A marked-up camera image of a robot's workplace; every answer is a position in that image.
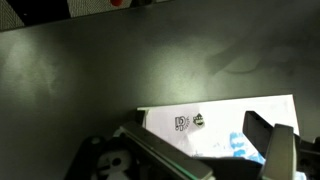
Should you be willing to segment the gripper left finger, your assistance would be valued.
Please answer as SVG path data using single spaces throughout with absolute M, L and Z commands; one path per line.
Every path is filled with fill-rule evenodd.
M 134 121 L 122 125 L 121 139 L 139 160 L 149 161 L 176 180 L 214 180 L 213 170 Z

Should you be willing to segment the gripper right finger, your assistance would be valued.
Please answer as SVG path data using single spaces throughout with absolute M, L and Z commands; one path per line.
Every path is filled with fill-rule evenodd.
M 265 158 L 259 180 L 294 180 L 296 147 L 291 126 L 270 125 L 254 111 L 246 111 L 243 133 Z

